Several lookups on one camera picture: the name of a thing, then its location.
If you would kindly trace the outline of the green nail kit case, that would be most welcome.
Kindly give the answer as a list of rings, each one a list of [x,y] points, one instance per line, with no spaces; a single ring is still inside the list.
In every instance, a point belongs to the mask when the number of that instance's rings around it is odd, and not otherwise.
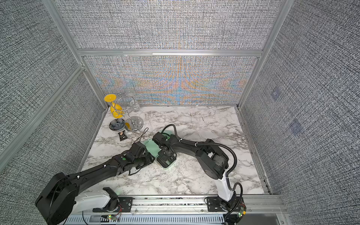
[[[161,132],[161,134],[166,138],[166,139],[169,139],[170,136],[173,134],[171,131],[169,130],[165,130],[163,132]]]
[[[154,157],[156,158],[158,156],[158,152],[160,150],[160,148],[158,147],[157,144],[155,144],[151,139],[145,140],[143,142],[143,144],[146,146],[147,151]],[[160,165],[162,168],[164,169],[168,169],[171,165]]]

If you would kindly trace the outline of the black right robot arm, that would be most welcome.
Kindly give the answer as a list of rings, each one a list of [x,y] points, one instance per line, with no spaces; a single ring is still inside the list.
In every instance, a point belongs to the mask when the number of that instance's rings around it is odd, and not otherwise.
[[[217,187],[215,206],[226,212],[235,209],[240,204],[242,194],[237,197],[236,187],[232,187],[229,180],[229,174],[237,166],[237,157],[234,151],[212,139],[195,142],[180,138],[175,125],[170,124],[166,127],[173,127],[174,133],[169,134],[163,129],[152,138],[159,147],[156,156],[157,163],[163,168],[168,168],[175,162],[178,153],[195,157],[205,174],[215,181]]]

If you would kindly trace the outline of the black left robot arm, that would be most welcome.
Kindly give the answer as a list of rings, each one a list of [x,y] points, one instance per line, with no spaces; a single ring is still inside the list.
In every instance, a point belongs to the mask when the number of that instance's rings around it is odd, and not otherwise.
[[[80,193],[108,178],[130,172],[132,168],[141,170],[154,160],[144,144],[135,142],[129,150],[98,166],[69,175],[62,172],[54,175],[35,200],[35,206],[47,224],[59,224],[71,214]]]

